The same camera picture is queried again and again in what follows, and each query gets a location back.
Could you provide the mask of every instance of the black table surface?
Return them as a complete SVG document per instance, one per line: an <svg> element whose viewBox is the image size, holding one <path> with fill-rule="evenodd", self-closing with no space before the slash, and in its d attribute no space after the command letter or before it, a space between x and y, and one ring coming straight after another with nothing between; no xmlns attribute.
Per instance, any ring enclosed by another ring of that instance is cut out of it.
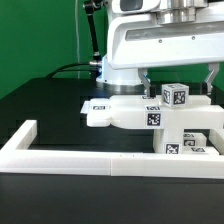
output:
<svg viewBox="0 0 224 224"><path fill-rule="evenodd" d="M191 93L199 92L191 85ZM110 97L90 80L33 79L0 100L0 145L38 120L31 149L152 152L152 132L88 128L85 100ZM214 88L212 104L224 105ZM224 221L224 181L0 174L0 223L191 223Z"/></svg>

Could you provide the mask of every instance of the white plastic piece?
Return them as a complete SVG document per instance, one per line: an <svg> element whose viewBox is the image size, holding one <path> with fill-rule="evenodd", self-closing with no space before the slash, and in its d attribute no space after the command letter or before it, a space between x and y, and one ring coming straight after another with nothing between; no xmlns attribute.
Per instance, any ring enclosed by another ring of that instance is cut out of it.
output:
<svg viewBox="0 0 224 224"><path fill-rule="evenodd" d="M108 99L92 99L89 104L87 125L89 127L107 127L110 125L110 105Z"/></svg>
<svg viewBox="0 0 224 224"><path fill-rule="evenodd" d="M188 104L189 86L175 83L162 85L162 98L164 105L174 108Z"/></svg>
<svg viewBox="0 0 224 224"><path fill-rule="evenodd" d="M90 102L89 101L85 101L83 106L82 106L82 109L81 109L80 113L81 114L88 114L89 106L90 106Z"/></svg>
<svg viewBox="0 0 224 224"><path fill-rule="evenodd" d="M224 156L144 154L144 176L224 178Z"/></svg>
<svg viewBox="0 0 224 224"><path fill-rule="evenodd" d="M221 154L224 154L224 129L211 129L209 140Z"/></svg>
<svg viewBox="0 0 224 224"><path fill-rule="evenodd" d="M3 146L2 152L15 149L28 149L37 135L37 121L27 120Z"/></svg>
<svg viewBox="0 0 224 224"><path fill-rule="evenodd" d="M100 152L15 150L0 155L0 172L110 175L111 170L111 155Z"/></svg>
<svg viewBox="0 0 224 224"><path fill-rule="evenodd" d="M111 124L125 129L221 129L224 123L223 108L213 105L188 105L175 109L160 106L154 112L141 105L117 106L111 107L110 114ZM161 114L160 119L155 119L157 125L148 124L151 114Z"/></svg>
<svg viewBox="0 0 224 224"><path fill-rule="evenodd" d="M198 147L184 146L182 154L219 156L219 152L214 147L203 147L203 146Z"/></svg>
<svg viewBox="0 0 224 224"><path fill-rule="evenodd" d="M183 146L202 146L207 144L207 138L203 133L184 133Z"/></svg>
<svg viewBox="0 0 224 224"><path fill-rule="evenodd" d="M120 7L121 0L113 0L112 1L112 10L116 14L132 14L132 13L141 13L147 12L152 9L155 9L160 4L160 0L143 0L143 5L141 9L134 10L134 11L122 11Z"/></svg>
<svg viewBox="0 0 224 224"><path fill-rule="evenodd" d="M157 95L156 98L148 99L145 95L114 95L110 97L110 105L119 106L119 105L162 105L162 96ZM188 105L210 105L211 99L205 95L189 95L188 96Z"/></svg>

